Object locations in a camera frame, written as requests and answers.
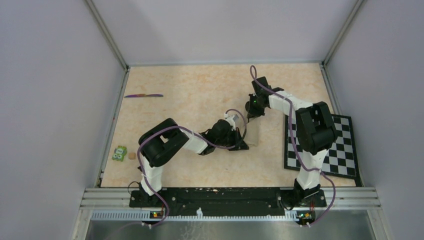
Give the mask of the cream cloth napkin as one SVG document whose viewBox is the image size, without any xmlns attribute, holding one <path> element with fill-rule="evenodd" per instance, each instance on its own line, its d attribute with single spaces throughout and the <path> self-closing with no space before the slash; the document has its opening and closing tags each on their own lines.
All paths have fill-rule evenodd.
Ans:
<svg viewBox="0 0 424 240">
<path fill-rule="evenodd" d="M 244 142 L 249 147 L 255 147 L 259 145 L 260 142 L 260 118 L 250 118 L 246 125 L 246 135 L 244 137 Z"/>
</svg>

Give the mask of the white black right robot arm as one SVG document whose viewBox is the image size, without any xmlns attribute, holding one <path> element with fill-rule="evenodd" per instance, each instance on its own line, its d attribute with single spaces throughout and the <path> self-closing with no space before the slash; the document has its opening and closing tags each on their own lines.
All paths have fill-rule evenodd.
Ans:
<svg viewBox="0 0 424 240">
<path fill-rule="evenodd" d="M 302 100 L 282 88 L 272 88 L 266 77 L 252 80 L 254 93 L 247 102 L 248 118 L 265 114 L 265 108 L 288 117 L 294 154 L 301 167 L 287 200 L 292 206 L 307 206 L 320 190 L 324 159 L 337 139 L 337 131 L 326 102 Z"/>
</svg>

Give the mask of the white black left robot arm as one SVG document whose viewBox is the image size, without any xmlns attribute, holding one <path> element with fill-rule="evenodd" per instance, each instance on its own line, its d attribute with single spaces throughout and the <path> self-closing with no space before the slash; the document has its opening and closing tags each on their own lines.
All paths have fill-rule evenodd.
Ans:
<svg viewBox="0 0 424 240">
<path fill-rule="evenodd" d="M 236 126 L 239 116 L 226 113 L 224 117 L 200 133 L 179 126 L 172 118 L 167 118 L 139 138 L 141 200 L 147 206 L 154 207 L 160 202 L 163 166 L 181 149 L 201 156 L 213 153 L 216 148 L 229 151 L 250 149 L 243 138 L 247 131 L 241 134 Z"/>
</svg>

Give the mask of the iridescent purple knife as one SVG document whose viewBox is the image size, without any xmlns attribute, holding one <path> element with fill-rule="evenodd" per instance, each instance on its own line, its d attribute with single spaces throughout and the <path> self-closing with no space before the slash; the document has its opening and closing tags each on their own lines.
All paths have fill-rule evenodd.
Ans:
<svg viewBox="0 0 424 240">
<path fill-rule="evenodd" d="M 130 95 L 126 95 L 123 98 L 162 98 L 164 97 L 163 94 L 130 94 Z"/>
</svg>

